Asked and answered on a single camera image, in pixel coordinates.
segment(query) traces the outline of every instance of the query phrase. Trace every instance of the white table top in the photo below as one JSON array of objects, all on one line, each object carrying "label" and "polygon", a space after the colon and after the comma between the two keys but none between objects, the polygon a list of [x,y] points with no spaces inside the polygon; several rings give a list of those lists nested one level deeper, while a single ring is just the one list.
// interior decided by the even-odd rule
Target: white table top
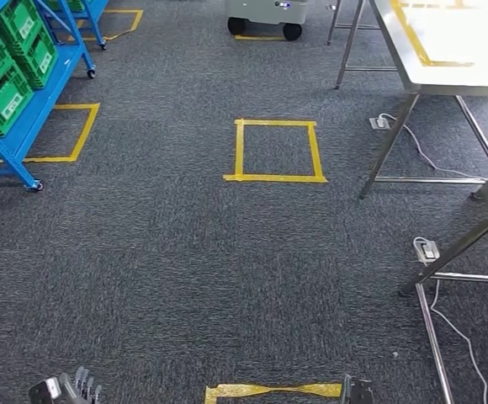
[{"label": "white table top", "polygon": [[488,0],[370,0],[407,90],[488,95]]}]

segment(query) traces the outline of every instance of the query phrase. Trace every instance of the floor marking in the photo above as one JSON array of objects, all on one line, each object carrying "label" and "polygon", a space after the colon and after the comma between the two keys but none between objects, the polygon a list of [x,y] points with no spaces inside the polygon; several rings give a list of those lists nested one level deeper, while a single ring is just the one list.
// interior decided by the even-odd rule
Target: floor marking
[{"label": "floor marking", "polygon": [[283,36],[247,36],[233,35],[236,40],[286,40]]},{"label": "floor marking", "polygon": [[[236,139],[234,157],[234,174],[224,175],[226,181],[267,181],[279,183],[327,183],[323,175],[321,158],[319,153],[317,137],[313,120],[235,120]],[[259,126],[304,126],[307,128],[307,137],[311,151],[311,161],[313,164],[314,175],[278,175],[244,173],[244,127],[246,125]]]},{"label": "floor marking", "polygon": [[[134,20],[132,22],[132,26],[130,29],[127,29],[126,31],[121,32],[119,34],[113,35],[113,36],[104,36],[104,40],[116,40],[119,36],[122,36],[124,34],[129,34],[130,32],[134,32],[136,29],[138,29],[138,26],[139,25],[139,22],[141,21],[141,18],[143,17],[143,10],[141,9],[113,9],[113,8],[108,8],[106,10],[104,10],[103,13],[120,13],[120,14],[135,14],[134,16]],[[78,28],[81,29],[83,27],[83,25],[86,22],[87,20],[85,19],[80,19],[78,21]],[[74,40],[73,37],[69,36],[68,40]],[[87,36],[83,38],[83,40],[88,40],[88,41],[93,41],[96,40],[95,37],[94,36]]]},{"label": "floor marking", "polygon": [[[461,5],[458,4],[459,2],[455,3],[455,6],[449,6],[446,8],[452,8],[452,9],[460,9],[460,8],[466,8],[462,4],[462,2],[460,2]],[[418,37],[416,32],[414,30],[412,25],[410,24],[410,21],[407,16],[405,14],[405,11],[403,11],[403,8],[407,8],[409,5],[413,5],[415,6],[415,4],[412,3],[402,3],[401,0],[390,0],[390,5],[392,7],[392,9],[394,11],[397,19],[399,20],[400,24],[403,27],[403,29],[405,31],[407,37],[409,37],[409,41],[412,45],[414,48],[414,51],[416,52],[416,55],[418,55],[418,58],[420,60],[420,62],[423,66],[437,66],[437,67],[470,67],[473,66],[473,63],[472,62],[457,62],[457,61],[433,61],[431,60],[429,55],[427,55],[427,52],[424,48],[424,45],[420,41],[420,39]],[[418,4],[418,6],[427,6],[427,4]]]},{"label": "floor marking", "polygon": [[92,125],[96,119],[96,115],[100,109],[100,103],[98,104],[55,104],[54,109],[88,109],[89,114],[85,120],[85,124],[82,129],[82,133],[79,135],[78,140],[74,145],[74,148],[69,156],[60,156],[60,157],[26,157],[23,162],[75,162],[78,160],[79,153],[82,151],[83,146],[85,144],[85,141],[89,136]]},{"label": "floor marking", "polygon": [[248,397],[272,391],[289,391],[313,394],[329,398],[341,397],[341,383],[317,383],[313,385],[297,385],[294,387],[267,387],[264,385],[218,385],[214,388],[207,386],[205,390],[205,404],[216,404],[218,397]]}]

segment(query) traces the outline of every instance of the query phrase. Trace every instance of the metal table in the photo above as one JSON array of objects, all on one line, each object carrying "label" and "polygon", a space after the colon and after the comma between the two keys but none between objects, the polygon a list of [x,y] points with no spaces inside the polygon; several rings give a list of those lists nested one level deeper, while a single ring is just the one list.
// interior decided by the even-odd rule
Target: metal table
[{"label": "metal table", "polygon": [[[488,181],[482,187],[482,194],[488,207]],[[434,362],[437,365],[438,376],[440,379],[440,384],[443,389],[444,400],[446,404],[453,404],[454,399],[452,396],[450,384],[448,381],[448,376],[446,373],[446,368],[442,361],[440,349],[438,346],[438,340],[434,332],[433,320],[427,305],[425,292],[424,291],[423,282],[427,279],[445,279],[445,280],[460,280],[468,282],[483,282],[488,283],[488,275],[473,275],[473,274],[457,274],[457,273],[443,273],[438,272],[442,268],[446,267],[448,263],[459,254],[464,253],[466,249],[472,246],[477,241],[481,239],[488,233],[488,219],[480,223],[472,231],[461,237],[454,243],[452,247],[444,252],[440,258],[434,261],[424,270],[415,274],[410,282],[403,285],[401,289],[402,295],[407,295],[413,290],[415,287],[418,293],[418,298],[420,300],[420,306],[424,315],[424,321],[426,324],[427,336],[430,339],[431,349]]]},{"label": "metal table", "polygon": [[[488,0],[470,0],[470,7],[464,3],[467,0],[369,1],[396,65],[394,70],[409,95],[386,136],[360,198],[367,195],[375,182],[485,183],[481,178],[380,177],[378,173],[421,94],[454,96],[488,157],[487,138],[462,98],[488,96]],[[336,88],[348,71],[391,70],[347,65],[366,3],[358,0]]]}]

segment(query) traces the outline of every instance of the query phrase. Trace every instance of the white mobile robot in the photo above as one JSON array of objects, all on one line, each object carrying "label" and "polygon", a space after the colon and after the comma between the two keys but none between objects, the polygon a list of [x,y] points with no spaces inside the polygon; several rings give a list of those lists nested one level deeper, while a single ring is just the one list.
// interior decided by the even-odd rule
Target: white mobile robot
[{"label": "white mobile robot", "polygon": [[252,23],[283,25],[286,40],[297,40],[306,21],[307,0],[226,0],[227,28],[233,35],[246,29],[246,20]]}]

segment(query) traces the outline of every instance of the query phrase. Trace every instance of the stool leg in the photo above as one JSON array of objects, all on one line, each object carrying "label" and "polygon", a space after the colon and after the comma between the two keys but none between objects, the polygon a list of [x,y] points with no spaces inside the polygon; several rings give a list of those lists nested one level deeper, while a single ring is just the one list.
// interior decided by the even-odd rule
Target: stool leg
[{"label": "stool leg", "polygon": [[334,10],[334,17],[332,18],[332,25],[330,26],[330,31],[329,31],[329,37],[326,40],[326,44],[329,45],[332,43],[332,38],[334,36],[334,29],[338,23],[338,16],[339,16],[339,8],[341,7],[341,0],[338,0],[335,3],[335,10]]},{"label": "stool leg", "polygon": [[347,69],[347,62],[349,60],[349,54],[350,49],[353,47],[353,42],[354,41],[354,36],[358,31],[358,24],[360,22],[362,17],[362,12],[363,11],[363,3],[366,0],[358,0],[358,6],[356,7],[356,13],[354,13],[354,18],[353,19],[353,24],[350,26],[350,32],[349,33],[349,39],[347,40],[347,46],[345,46],[345,52],[343,54],[343,59],[341,60],[341,68],[339,69],[338,73],[338,80],[335,82],[335,89],[339,89],[343,81],[343,76],[345,75],[345,70]]}]

